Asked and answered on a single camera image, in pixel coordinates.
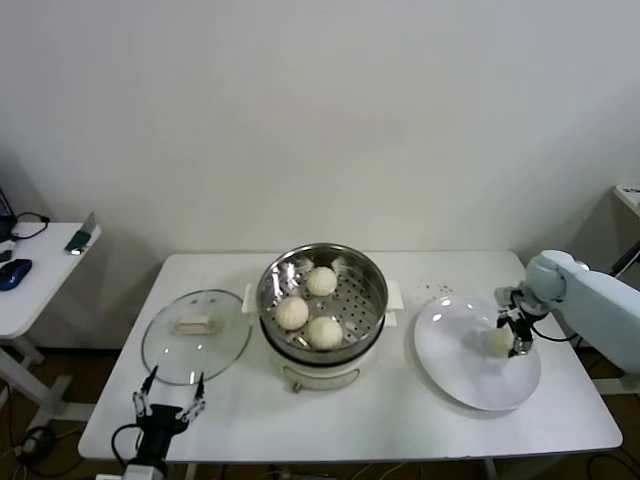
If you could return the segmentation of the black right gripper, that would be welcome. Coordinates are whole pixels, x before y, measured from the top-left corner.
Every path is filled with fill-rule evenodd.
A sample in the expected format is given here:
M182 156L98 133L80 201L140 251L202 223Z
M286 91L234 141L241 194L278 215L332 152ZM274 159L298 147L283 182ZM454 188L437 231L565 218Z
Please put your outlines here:
M521 316L530 323L536 323L543 319L543 304L534 297L523 294L513 294L512 303L521 312ZM508 327L513 333L513 342L509 350L510 356L528 355L533 336L527 323L515 322L513 309L500 310L497 318L497 328Z

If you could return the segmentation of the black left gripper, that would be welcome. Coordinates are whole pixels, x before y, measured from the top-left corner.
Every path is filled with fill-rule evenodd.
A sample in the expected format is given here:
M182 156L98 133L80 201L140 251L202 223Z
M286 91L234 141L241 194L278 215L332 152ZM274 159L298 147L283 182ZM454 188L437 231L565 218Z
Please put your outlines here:
M135 414L142 416L137 419L137 425L142 431L137 457L145 460L165 460L173 437L183 433L183 422L195 420L206 405L204 373L201 373L193 402L183 411L181 407L176 406L161 404L150 406L148 394L157 370L158 366L155 366L132 397Z

